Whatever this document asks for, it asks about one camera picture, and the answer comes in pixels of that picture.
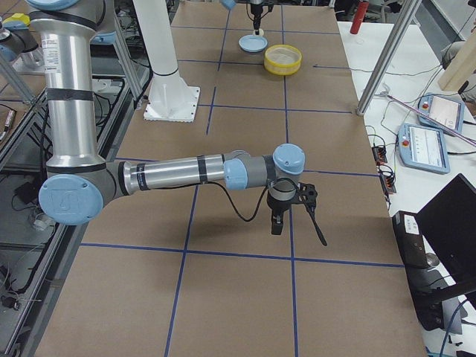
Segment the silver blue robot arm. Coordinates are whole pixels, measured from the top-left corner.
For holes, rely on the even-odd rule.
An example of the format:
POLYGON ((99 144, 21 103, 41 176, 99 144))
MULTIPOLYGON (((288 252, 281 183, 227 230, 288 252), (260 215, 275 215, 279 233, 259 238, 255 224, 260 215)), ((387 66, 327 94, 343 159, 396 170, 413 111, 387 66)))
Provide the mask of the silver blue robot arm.
MULTIPOLYGON (((219 0, 219 3, 227 10, 233 10, 237 2, 234 0, 219 0)), ((274 4, 271 1, 250 0, 245 1, 247 17, 252 21, 253 34, 255 36, 264 36, 264 30, 261 28, 262 19, 273 11, 274 4)))
POLYGON ((300 175, 305 153, 281 144, 270 155, 244 150, 165 161, 107 161, 97 139, 111 115, 96 115, 91 44, 118 35, 112 1, 30 1, 31 26, 40 35, 45 72, 52 154, 39 189, 42 211, 63 225, 83 225, 108 203, 138 191, 174 190, 214 184, 225 193, 258 187, 271 211, 271 233, 281 234, 284 215, 303 205, 315 216, 317 191, 300 175))

